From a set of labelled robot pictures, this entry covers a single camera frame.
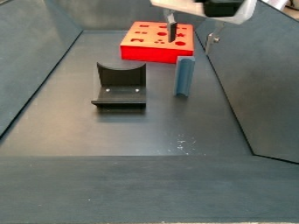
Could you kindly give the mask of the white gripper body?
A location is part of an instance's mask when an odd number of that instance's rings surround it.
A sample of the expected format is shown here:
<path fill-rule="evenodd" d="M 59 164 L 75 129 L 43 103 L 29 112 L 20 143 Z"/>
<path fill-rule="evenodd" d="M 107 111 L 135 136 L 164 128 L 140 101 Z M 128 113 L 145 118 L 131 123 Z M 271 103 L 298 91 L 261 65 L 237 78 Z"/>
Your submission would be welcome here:
<path fill-rule="evenodd" d="M 153 6 L 163 9 L 173 10 L 192 14 L 197 17 L 207 18 L 203 12 L 203 4 L 195 3 L 193 0 L 149 0 Z M 252 16 L 257 0 L 244 0 L 233 17 L 211 17 L 215 20 L 228 22 L 236 25 L 244 23 Z"/>

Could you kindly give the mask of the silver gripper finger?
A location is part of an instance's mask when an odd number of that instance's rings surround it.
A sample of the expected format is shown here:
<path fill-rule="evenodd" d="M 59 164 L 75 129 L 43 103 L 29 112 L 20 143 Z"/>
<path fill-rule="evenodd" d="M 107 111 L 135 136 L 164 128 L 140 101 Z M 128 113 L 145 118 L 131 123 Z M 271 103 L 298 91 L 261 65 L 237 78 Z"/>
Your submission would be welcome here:
<path fill-rule="evenodd" d="M 204 48 L 205 54 L 209 54 L 211 46 L 215 43 L 220 42 L 220 32 L 221 32 L 223 28 L 224 28 L 224 23 L 221 21 L 216 21 L 215 22 L 215 30 L 207 37 L 205 48 Z"/>
<path fill-rule="evenodd" d="M 176 38 L 176 21 L 173 16 L 173 10 L 164 9 L 163 16 L 167 23 L 167 31 L 168 31 L 168 42 L 172 43 Z"/>

